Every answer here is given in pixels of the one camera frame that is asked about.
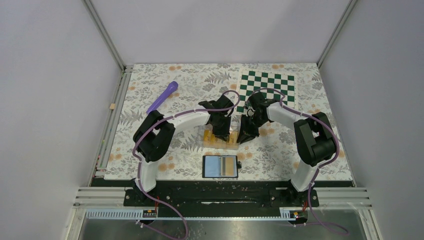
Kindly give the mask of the clear plastic card box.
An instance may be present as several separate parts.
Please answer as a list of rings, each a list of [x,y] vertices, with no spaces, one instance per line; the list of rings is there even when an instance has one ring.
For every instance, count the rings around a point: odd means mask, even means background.
[[[200,126],[198,130],[199,143],[205,148],[237,150],[240,146],[240,144],[237,143],[238,135],[239,127],[237,125],[230,126],[229,138],[227,141],[216,137],[212,132],[212,126],[210,124]]]

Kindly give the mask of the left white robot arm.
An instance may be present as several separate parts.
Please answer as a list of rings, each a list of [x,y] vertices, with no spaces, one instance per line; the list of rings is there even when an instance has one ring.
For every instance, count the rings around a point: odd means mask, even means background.
[[[225,95],[218,100],[201,101],[197,107],[168,116],[158,110],[150,112],[133,136],[132,155],[138,159],[135,184],[136,199],[144,206],[155,200],[158,161],[167,153],[174,135],[198,126],[211,125],[220,137],[229,137],[231,114],[240,102]]]

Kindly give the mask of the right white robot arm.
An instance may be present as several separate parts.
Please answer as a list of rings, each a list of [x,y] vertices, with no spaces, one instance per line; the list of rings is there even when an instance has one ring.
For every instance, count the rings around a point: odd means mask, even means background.
[[[340,153],[338,138],[323,112],[313,115],[302,113],[276,99],[266,99],[256,90],[247,100],[252,115],[242,115],[237,143],[249,142],[259,134],[265,123],[277,122],[294,131],[300,162],[290,179],[292,189],[287,191],[287,201],[293,206],[306,199],[305,191],[312,188],[320,168],[334,162]]]

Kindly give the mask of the black leather card holder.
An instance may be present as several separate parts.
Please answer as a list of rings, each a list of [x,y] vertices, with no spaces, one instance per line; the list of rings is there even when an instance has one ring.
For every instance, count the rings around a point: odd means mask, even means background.
[[[236,160],[236,176],[225,177],[221,175],[221,158],[234,157]],[[202,178],[204,179],[236,179],[239,176],[239,170],[242,168],[242,163],[238,160],[236,155],[205,155],[202,158]]]

